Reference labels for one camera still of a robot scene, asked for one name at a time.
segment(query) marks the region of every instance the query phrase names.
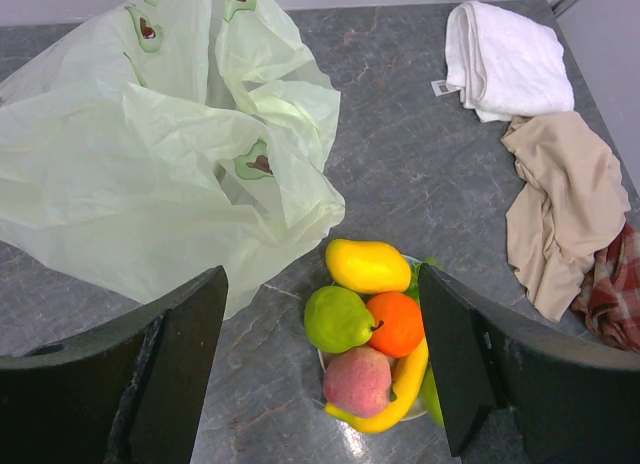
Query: dark gray surface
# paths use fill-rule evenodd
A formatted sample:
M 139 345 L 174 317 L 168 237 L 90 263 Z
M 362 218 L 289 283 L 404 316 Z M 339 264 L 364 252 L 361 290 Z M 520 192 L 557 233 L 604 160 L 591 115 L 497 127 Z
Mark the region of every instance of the dark gray surface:
M 557 30 L 545 1 L 501 5 Z M 545 322 L 506 260 L 505 213 L 523 182 L 499 142 L 505 124 L 480 124 L 456 94 L 436 98 L 431 89 L 432 80 L 445 77 L 445 24 L 453 7 L 293 13 L 320 68 L 343 92 L 326 173 L 345 196 L 347 215 L 332 237 L 381 239 L 405 254 L 437 256 L 473 289 Z M 0 79 L 71 28 L 0 30 Z M 569 55 L 566 63 L 576 109 L 611 144 L 576 63 Z M 632 191 L 626 173 L 625 185 Z M 638 196 L 630 197 L 637 226 Z M 444 432 L 428 417 L 367 436 L 324 415 L 322 373 L 301 316 L 305 299 L 329 281 L 321 246 L 224 323 L 193 463 L 455 462 Z M 0 354 L 24 353 L 133 307 L 0 244 Z M 571 315 L 553 327 L 588 338 Z M 465 462 L 515 459 L 519 443 L 505 429 L 511 428 L 492 420 Z

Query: plate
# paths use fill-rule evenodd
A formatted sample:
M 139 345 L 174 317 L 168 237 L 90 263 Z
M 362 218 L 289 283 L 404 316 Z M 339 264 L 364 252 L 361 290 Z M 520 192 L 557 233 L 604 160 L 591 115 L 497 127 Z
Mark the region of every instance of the plate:
M 421 261 L 419 261 L 414 257 L 410 257 L 410 256 L 402 256 L 402 257 L 404 257 L 407 260 L 407 262 L 411 264 L 411 267 L 421 263 Z M 318 349 L 318 358 L 320 359 L 320 365 L 322 366 L 323 371 L 327 370 L 327 366 L 329 365 L 331 360 L 335 358 L 337 355 L 338 354 L 331 354 L 329 352 L 324 352 Z M 389 359 L 389 364 L 391 364 L 391 369 L 393 369 L 393 366 L 397 361 L 397 359 L 393 359 L 392 357 L 388 357 L 387 359 Z M 427 413 L 427 410 L 424 408 L 422 404 L 422 399 L 420 399 L 420 396 L 418 396 L 418 398 L 413 403 L 413 406 L 411 406 L 411 409 L 409 409 L 409 412 L 407 412 L 407 415 L 404 416 L 402 421 L 410 421 L 411 419 L 415 419 L 416 417 L 424 416 L 426 413 Z

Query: white label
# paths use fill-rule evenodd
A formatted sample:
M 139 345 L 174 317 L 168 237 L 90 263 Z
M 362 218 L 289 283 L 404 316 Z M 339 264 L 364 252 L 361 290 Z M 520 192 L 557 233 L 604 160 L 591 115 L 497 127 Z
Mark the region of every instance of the white label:
M 433 92 L 436 97 L 442 96 L 443 94 L 451 94 L 452 92 L 460 90 L 457 87 L 447 85 L 446 81 L 431 81 L 431 87 L 433 87 Z

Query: cloth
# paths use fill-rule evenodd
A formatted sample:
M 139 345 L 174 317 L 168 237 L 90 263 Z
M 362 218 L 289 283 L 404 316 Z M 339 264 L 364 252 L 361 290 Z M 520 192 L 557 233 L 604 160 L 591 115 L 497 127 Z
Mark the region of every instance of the cloth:
M 558 321 L 594 253 L 624 226 L 620 162 L 573 111 L 515 118 L 502 143 L 527 181 L 507 212 L 509 263 L 538 311 Z
M 476 1 L 447 22 L 447 84 L 482 122 L 573 110 L 573 89 L 555 32 L 511 11 Z
M 595 260 L 571 310 L 608 346 L 640 352 L 640 234 L 627 222 Z

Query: plaid cloth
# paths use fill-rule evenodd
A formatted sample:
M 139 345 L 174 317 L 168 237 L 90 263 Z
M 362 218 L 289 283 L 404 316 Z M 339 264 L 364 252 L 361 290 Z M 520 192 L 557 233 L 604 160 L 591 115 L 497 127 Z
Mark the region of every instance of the plaid cloth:
M 606 345 L 640 352 L 640 233 L 627 222 L 595 261 L 571 310 Z

